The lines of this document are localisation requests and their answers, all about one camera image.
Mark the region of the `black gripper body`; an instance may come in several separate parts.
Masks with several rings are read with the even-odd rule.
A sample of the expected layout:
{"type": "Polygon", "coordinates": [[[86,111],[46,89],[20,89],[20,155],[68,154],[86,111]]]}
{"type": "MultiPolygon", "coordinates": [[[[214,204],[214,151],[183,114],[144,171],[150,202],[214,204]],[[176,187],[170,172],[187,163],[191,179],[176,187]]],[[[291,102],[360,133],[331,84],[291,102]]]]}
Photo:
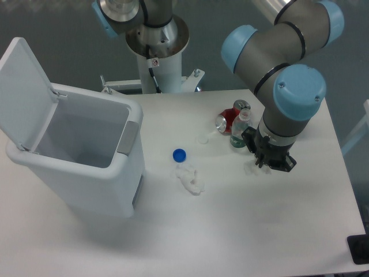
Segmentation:
{"type": "Polygon", "coordinates": [[[289,154],[293,144],[278,146],[272,144],[271,138],[262,137],[259,129],[248,127],[242,138],[248,150],[255,155],[263,156],[263,166],[268,166],[267,162],[273,160],[277,162],[277,170],[290,172],[296,165],[296,160],[289,154]]]}

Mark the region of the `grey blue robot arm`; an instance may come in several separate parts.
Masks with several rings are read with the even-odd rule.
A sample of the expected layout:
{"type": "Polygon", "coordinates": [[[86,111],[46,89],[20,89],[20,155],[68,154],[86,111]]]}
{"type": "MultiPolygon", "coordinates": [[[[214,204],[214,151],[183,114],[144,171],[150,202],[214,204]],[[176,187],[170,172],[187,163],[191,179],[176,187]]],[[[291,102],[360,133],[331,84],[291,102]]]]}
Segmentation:
{"type": "MultiPolygon", "coordinates": [[[[232,31],[221,57],[264,105],[257,128],[242,132],[257,166],[289,172],[296,161],[289,151],[326,94],[319,71],[301,60],[336,40],[344,15],[332,1],[255,1],[272,23],[260,32],[250,25],[232,31]]],[[[165,64],[187,46],[189,31],[173,14],[171,1],[94,1],[93,9],[110,36],[125,34],[138,58],[142,91],[181,91],[181,68],[165,64]]]]}

